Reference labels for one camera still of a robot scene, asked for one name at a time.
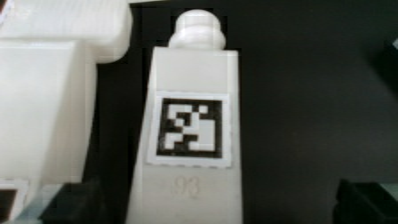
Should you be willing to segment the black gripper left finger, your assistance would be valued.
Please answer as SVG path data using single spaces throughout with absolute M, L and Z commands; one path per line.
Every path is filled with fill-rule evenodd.
M 100 182 L 46 185 L 18 215 L 16 224 L 107 224 Z

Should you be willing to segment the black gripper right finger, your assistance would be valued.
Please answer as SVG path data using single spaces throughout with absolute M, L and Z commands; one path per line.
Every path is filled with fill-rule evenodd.
M 398 224 L 398 183 L 341 180 L 334 224 Z

